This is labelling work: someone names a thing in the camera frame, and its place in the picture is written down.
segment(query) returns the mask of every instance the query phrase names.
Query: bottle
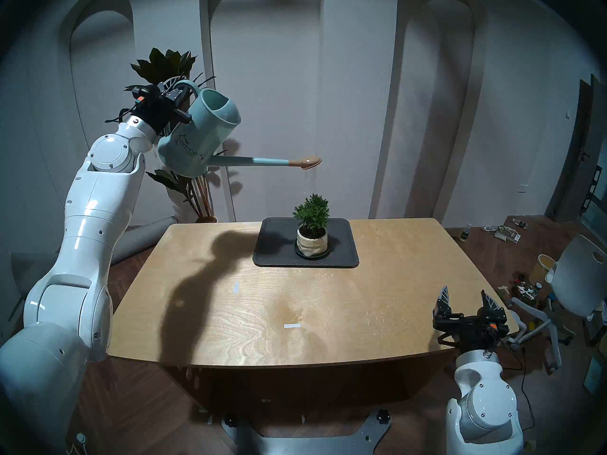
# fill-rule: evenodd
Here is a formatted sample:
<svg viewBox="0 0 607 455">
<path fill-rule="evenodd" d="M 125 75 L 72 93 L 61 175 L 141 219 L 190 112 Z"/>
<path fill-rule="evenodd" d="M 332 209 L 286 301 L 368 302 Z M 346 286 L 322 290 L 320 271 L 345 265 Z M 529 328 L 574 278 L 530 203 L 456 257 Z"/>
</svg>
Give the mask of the bottle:
<svg viewBox="0 0 607 455">
<path fill-rule="evenodd" d="M 460 241 L 467 241 L 468 240 L 468 236 L 470 236 L 470 227 L 471 226 L 472 226 L 472 224 L 468 223 L 468 226 L 466 227 L 466 229 L 462 231 L 462 233 L 460 235 Z"/>
</svg>

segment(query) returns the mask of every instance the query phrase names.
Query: white ceramic pot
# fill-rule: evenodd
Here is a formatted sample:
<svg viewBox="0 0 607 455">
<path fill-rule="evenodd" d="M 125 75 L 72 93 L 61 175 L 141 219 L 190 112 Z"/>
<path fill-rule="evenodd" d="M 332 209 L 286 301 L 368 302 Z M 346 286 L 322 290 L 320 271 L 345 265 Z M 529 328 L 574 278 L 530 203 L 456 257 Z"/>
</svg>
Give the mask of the white ceramic pot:
<svg viewBox="0 0 607 455">
<path fill-rule="evenodd" d="M 316 256 L 324 253 L 329 247 L 329 239 L 326 233 L 321 238 L 311 239 L 303 236 L 297 228 L 297 247 L 304 256 Z"/>
</svg>

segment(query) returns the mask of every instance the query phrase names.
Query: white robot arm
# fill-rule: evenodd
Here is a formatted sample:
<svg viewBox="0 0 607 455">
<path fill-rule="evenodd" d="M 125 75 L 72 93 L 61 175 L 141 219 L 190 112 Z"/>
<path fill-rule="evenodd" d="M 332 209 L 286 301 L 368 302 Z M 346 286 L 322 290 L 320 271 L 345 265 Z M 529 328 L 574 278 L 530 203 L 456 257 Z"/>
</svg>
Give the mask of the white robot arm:
<svg viewBox="0 0 607 455">
<path fill-rule="evenodd" d="M 454 314 L 449 291 L 442 289 L 434 308 L 432 324 L 444 334 L 439 343 L 459 348 L 455 382 L 461 398 L 447 404 L 447 454 L 514 455 L 523 449 L 523 432 L 518 422 L 517 397 L 501 379 L 502 367 L 495 349 L 508 334 L 506 313 L 484 291 L 483 306 L 476 316 Z M 452 336 L 455 341 L 446 341 Z M 482 438 L 491 434 L 491 442 Z"/>
<path fill-rule="evenodd" d="M 99 138 L 65 202 L 65 231 L 53 268 L 29 292 L 24 329 L 0 348 L 0 381 L 41 442 L 64 450 L 90 361 L 107 356 L 112 251 L 129 225 L 155 131 L 134 115 Z"/>
</svg>

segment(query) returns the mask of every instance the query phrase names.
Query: small evergreen plant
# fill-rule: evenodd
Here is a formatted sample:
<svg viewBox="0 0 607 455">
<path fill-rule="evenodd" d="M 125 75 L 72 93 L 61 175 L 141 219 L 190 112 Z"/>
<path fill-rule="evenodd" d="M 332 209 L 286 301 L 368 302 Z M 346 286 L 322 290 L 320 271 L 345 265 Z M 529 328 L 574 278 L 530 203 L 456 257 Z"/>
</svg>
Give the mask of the small evergreen plant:
<svg viewBox="0 0 607 455">
<path fill-rule="evenodd" d="M 310 239 L 322 238 L 329 220 L 329 202 L 318 194 L 306 197 L 305 202 L 295 207 L 293 217 L 300 221 L 299 231 Z"/>
</svg>

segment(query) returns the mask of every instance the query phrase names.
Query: black tray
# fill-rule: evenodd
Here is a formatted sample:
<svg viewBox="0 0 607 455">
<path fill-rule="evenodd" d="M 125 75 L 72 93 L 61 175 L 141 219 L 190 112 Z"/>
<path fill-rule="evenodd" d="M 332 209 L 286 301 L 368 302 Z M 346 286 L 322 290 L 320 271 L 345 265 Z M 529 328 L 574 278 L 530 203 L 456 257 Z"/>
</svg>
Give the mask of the black tray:
<svg viewBox="0 0 607 455">
<path fill-rule="evenodd" d="M 253 263 L 260 267 L 292 268 L 355 268 L 358 265 L 352 229 L 345 218 L 329 219 L 329 254 L 321 259 L 297 255 L 294 244 L 298 227 L 296 218 L 266 218 L 257 237 Z"/>
</svg>

